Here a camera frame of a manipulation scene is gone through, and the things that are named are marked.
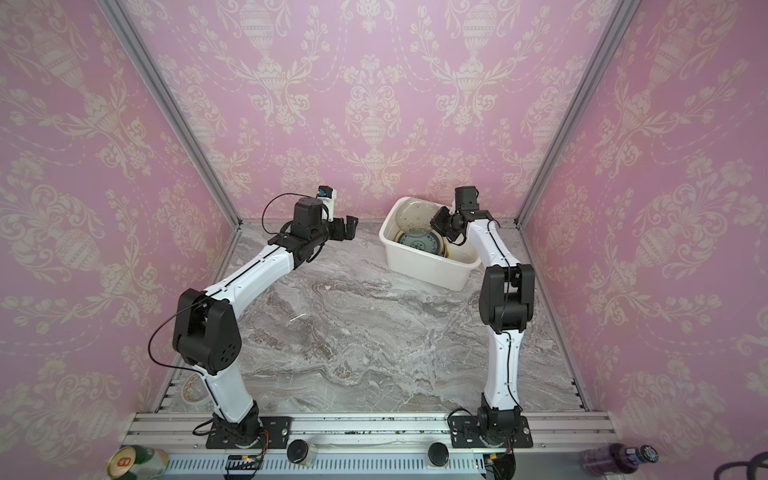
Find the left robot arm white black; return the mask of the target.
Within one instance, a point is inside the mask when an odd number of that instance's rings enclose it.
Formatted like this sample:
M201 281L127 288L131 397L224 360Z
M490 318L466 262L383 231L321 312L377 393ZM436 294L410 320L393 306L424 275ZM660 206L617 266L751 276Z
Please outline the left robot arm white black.
M274 283L313 261L327 242L354 239L358 223L354 216L311 223L295 219L231 275L203 290L190 288L181 294L172 346L202 377L216 421L251 430L260 425L257 402L239 366L241 315Z

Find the green can with red logo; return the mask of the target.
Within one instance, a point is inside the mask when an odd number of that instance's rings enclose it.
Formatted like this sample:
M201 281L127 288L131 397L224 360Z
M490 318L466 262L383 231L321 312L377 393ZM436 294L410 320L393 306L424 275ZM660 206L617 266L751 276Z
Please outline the green can with red logo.
M140 445L125 446L110 459L106 472L109 479L159 479L168 467L166 451Z

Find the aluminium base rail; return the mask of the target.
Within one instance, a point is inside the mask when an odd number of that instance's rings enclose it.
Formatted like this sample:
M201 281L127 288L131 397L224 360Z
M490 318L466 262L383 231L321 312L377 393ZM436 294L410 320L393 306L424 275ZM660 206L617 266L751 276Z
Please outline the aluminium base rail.
M123 443L166 451L168 479L491 479L504 453L518 479L584 479L582 453L618 440L607 414L581 411L526 413L518 435L497 445L469 418L446 413L285 414L263 423L266 433L245 449L206 434L203 414L137 414ZM306 464L287 459L296 439L310 444ZM445 468L427 465L433 442L450 452Z

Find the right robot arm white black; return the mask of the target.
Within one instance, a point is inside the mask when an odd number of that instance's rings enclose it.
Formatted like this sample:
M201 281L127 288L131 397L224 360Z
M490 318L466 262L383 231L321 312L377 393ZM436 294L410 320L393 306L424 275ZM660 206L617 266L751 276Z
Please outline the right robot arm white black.
M512 254L498 222L474 200L440 208L431 226L451 241L470 243L484 267L478 308L489 329L489 364L476 418L483 435L509 435L518 429L523 412L519 356L535 310L535 270Z

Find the roll of tape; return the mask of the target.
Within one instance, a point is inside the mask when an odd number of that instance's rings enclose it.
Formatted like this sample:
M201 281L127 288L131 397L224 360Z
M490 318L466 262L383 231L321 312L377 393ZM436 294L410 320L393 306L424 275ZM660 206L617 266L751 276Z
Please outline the roll of tape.
M205 382L198 374L190 374L180 385L181 399L189 405L198 405L209 400L210 394Z

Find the small blue patterned plate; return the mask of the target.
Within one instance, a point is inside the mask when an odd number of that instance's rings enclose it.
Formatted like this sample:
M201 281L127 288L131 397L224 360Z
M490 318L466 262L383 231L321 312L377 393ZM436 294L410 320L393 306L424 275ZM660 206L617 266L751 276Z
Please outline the small blue patterned plate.
M440 257L446 256L444 238L434 230L430 231L400 231L395 241L404 247Z

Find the white plastic bin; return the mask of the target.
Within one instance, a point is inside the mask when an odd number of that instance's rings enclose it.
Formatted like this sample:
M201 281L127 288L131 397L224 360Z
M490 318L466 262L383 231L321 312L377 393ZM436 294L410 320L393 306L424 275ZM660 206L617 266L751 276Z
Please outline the white plastic bin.
M395 222L395 211L409 197L399 199L390 210L379 230L389 269L396 273L443 287L452 291L462 290L470 273L480 266L474 247L466 243L455 246L445 241L446 256L440 257L404 247L395 241L400 232Z

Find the black knob left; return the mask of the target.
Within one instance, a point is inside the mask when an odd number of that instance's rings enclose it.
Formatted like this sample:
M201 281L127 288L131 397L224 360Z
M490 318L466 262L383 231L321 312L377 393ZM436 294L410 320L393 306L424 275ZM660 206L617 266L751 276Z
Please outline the black knob left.
M289 462L296 465L306 464L310 459L310 444L303 439L293 440L286 449Z

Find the black knob right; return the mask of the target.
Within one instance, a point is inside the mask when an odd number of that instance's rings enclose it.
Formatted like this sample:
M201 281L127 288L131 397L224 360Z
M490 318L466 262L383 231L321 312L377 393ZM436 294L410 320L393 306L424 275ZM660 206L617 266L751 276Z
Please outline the black knob right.
M444 443L433 442L426 450L426 460L431 468L445 468L450 460L450 452Z

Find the purple drink bottle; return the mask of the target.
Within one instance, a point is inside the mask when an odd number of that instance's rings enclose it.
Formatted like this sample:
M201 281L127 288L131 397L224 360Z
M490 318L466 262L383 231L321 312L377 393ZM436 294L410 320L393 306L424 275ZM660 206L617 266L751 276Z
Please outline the purple drink bottle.
M641 465L659 461L659 453L651 445L629 447L613 443L582 453L582 467L593 477L611 474L633 474Z

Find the black knob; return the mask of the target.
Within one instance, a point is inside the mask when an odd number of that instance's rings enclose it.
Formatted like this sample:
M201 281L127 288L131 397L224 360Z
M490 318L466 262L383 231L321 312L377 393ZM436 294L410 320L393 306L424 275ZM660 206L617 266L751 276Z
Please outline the black knob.
M306 464L310 459L310 444L303 439L293 440L286 449L289 462L296 465Z
M445 468L450 460L450 452L444 443L433 442L426 450L426 460L431 468Z

